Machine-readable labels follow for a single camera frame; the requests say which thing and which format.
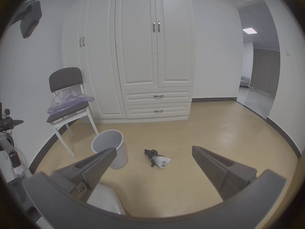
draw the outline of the crumpled trash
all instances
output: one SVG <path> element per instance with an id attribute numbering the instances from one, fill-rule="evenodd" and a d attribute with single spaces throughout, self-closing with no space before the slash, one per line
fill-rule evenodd
<path id="1" fill-rule="evenodd" d="M 48 109 L 47 113 L 54 115 L 74 105 L 78 105 L 83 102 L 93 102 L 94 99 L 94 97 L 82 94 L 74 88 L 66 88 L 60 91 L 53 98 L 51 107 Z"/>
<path id="2" fill-rule="evenodd" d="M 149 157 L 152 163 L 151 167 L 157 165 L 159 166 L 159 169 L 163 169 L 170 162 L 170 158 L 166 158 L 163 155 L 159 155 L 158 152 L 154 149 L 152 150 L 145 149 L 144 153 Z"/>

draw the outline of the chair seat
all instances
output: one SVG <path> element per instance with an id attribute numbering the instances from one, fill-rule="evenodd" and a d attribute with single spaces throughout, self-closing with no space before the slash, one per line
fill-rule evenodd
<path id="1" fill-rule="evenodd" d="M 84 109 L 84 108 L 86 108 L 88 106 L 89 106 L 88 102 L 83 102 L 83 103 L 74 105 L 74 106 L 72 106 L 72 107 L 70 107 L 68 109 L 65 109 L 65 110 L 57 113 L 57 114 L 50 115 L 49 118 L 47 119 L 47 122 L 51 123 L 51 122 L 53 122 L 55 120 L 59 120 L 62 117 L 65 117 L 67 115 L 76 113 L 77 111 L 82 110 L 82 109 Z"/>

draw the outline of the wooden floor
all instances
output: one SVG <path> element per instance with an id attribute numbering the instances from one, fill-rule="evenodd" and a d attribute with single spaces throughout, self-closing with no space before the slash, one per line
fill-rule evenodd
<path id="1" fill-rule="evenodd" d="M 234 101 L 192 103 L 188 120 L 150 123 L 96 124 L 99 132 L 117 129 L 124 135 L 128 162 L 108 168 L 101 181 L 119 195 L 124 208 L 139 217 L 167 217 L 193 213 L 222 202 L 216 189 L 192 158 L 192 145 L 257 169 L 271 169 L 287 179 L 278 201 L 257 228 L 275 212 L 292 180 L 297 157 L 288 143 L 264 120 Z M 93 155 L 95 133 L 76 121 L 63 134 L 73 158 L 58 140 L 36 172 L 52 171 Z M 165 169 L 151 167 L 144 149 L 171 159 Z"/>

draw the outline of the white chair frame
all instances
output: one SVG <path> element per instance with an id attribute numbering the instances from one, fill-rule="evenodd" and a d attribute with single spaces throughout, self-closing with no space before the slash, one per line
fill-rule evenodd
<path id="1" fill-rule="evenodd" d="M 83 84 L 80 84 L 80 87 L 81 87 L 81 92 L 82 92 L 83 94 L 85 94 L 85 93 L 84 93 Z M 73 133 L 72 133 L 72 131 L 71 131 L 71 129 L 70 129 L 68 123 L 71 122 L 71 121 L 73 121 L 73 120 L 77 120 L 77 119 L 79 119 L 79 118 L 81 118 L 81 117 L 84 117 L 84 116 L 86 116 L 86 115 L 89 117 L 89 120 L 90 120 L 90 122 L 91 122 L 91 124 L 92 124 L 92 127 L 93 127 L 93 129 L 94 129 L 96 135 L 98 135 L 99 132 L 97 131 L 97 128 L 96 128 L 96 126 L 95 126 L 95 124 L 94 124 L 94 122 L 93 122 L 92 116 L 91 116 L 90 111 L 89 111 L 89 106 L 86 107 L 85 109 L 82 109 L 82 110 L 80 110 L 80 111 L 77 111 L 76 113 L 74 113 L 74 114 L 72 114 L 72 115 L 65 116 L 65 117 L 63 117 L 63 118 L 61 118 L 61 119 L 59 119 L 59 120 L 55 120 L 55 121 L 53 121 L 53 122 L 50 123 L 50 124 L 51 124 L 51 127 L 53 128 L 53 130 L 54 130 L 55 134 L 57 135 L 58 139 L 61 141 L 61 143 L 63 144 L 63 146 L 67 149 L 67 151 L 68 151 L 73 157 L 76 157 L 75 153 L 74 153 L 74 152 L 67 146 L 67 144 L 64 142 L 64 140 L 63 140 L 62 136 L 60 135 L 58 129 L 61 128 L 63 125 L 66 125 L 68 132 L 70 133 L 70 135 L 71 135 L 72 137 L 74 137 L 74 135 L 73 135 Z"/>

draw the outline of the door handle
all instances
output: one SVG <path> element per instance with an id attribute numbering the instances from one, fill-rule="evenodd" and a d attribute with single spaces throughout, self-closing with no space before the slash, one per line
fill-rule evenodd
<path id="1" fill-rule="evenodd" d="M 153 98 L 156 98 L 156 99 L 160 99 L 160 98 L 163 98 L 164 95 L 154 95 Z"/>

